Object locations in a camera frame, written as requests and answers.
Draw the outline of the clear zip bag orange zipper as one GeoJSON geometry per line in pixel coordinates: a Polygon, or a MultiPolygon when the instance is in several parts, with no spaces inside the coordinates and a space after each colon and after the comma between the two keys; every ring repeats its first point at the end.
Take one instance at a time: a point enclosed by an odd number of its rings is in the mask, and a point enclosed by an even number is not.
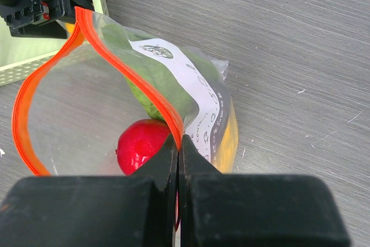
{"type": "Polygon", "coordinates": [[[158,119],[176,147],[188,135],[211,165],[231,172],[238,124],[227,68],[196,47],[77,8],[68,40],[18,91],[14,145],[35,175],[121,175],[120,135],[135,121],[158,119]]]}

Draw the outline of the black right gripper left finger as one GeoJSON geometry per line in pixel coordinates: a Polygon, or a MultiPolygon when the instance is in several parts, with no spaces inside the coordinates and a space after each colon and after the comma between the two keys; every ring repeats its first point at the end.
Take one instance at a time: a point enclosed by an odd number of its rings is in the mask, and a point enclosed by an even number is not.
{"type": "Polygon", "coordinates": [[[136,170],[127,206],[127,246],[174,246],[178,149],[169,135],[136,170]]]}

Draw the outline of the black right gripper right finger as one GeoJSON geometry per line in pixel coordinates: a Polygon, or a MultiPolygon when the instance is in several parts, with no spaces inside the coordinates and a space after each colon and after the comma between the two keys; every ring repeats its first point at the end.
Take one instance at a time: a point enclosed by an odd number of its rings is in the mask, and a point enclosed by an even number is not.
{"type": "Polygon", "coordinates": [[[193,200],[203,200],[206,209],[216,201],[225,200],[224,176],[209,163],[193,144],[188,135],[183,136],[178,158],[179,217],[181,246],[224,246],[221,228],[207,228],[199,235],[194,226],[193,200]]]}

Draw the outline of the yellow toy banana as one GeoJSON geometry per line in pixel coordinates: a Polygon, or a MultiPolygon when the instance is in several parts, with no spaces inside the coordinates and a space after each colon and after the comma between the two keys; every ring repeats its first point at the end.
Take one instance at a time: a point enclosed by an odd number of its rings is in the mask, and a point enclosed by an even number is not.
{"type": "Polygon", "coordinates": [[[216,156],[213,159],[213,166],[220,172],[230,173],[232,171],[238,150],[238,140],[238,122],[234,106],[231,105],[225,131],[217,149],[216,156]]]}

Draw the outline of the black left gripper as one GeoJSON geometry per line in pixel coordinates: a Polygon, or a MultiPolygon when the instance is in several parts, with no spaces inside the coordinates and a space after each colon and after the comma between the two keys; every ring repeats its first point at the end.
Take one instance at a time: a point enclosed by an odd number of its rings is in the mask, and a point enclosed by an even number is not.
{"type": "Polygon", "coordinates": [[[92,0],[1,0],[1,17],[13,37],[66,39],[59,22],[74,24],[76,7],[94,9],[92,0]]]}

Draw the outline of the green toy lettuce leaf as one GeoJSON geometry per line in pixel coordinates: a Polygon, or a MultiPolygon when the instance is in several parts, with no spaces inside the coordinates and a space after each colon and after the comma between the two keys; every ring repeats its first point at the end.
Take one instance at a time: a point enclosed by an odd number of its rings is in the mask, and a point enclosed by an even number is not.
{"type": "MultiPolygon", "coordinates": [[[[110,51],[125,62],[130,68],[134,69],[141,77],[146,79],[173,105],[173,107],[182,116],[195,116],[198,111],[198,105],[195,103],[189,93],[186,93],[176,81],[170,71],[160,62],[153,58],[144,56],[135,51],[129,41],[136,42],[140,40],[159,39],[151,34],[132,28],[125,28],[119,24],[107,24],[101,28],[103,40],[110,51]]],[[[190,59],[197,70],[209,81],[215,81],[222,78],[222,73],[215,67],[211,61],[212,58],[206,58],[205,54],[197,48],[181,47],[181,51],[190,59]]],[[[126,78],[126,81],[136,97],[136,99],[145,108],[147,114],[152,119],[161,119],[164,117],[149,100],[149,98],[134,85],[132,81],[126,78]]]]}

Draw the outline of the red toy apple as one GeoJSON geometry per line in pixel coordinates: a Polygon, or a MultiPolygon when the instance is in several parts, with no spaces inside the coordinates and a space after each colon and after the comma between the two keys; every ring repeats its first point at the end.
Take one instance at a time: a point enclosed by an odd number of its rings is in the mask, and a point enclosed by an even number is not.
{"type": "Polygon", "coordinates": [[[157,119],[138,120],[130,125],[117,143],[117,162],[122,172],[133,174],[161,149],[170,133],[167,124],[157,119]]]}

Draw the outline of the small orange toy fruit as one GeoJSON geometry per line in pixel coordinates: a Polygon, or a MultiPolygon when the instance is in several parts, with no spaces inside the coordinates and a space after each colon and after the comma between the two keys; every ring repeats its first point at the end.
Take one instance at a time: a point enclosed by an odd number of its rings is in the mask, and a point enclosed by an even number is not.
{"type": "Polygon", "coordinates": [[[75,29],[75,25],[74,24],[70,24],[70,23],[65,23],[65,28],[68,31],[68,33],[70,35],[72,35],[73,34],[73,31],[75,29]]]}

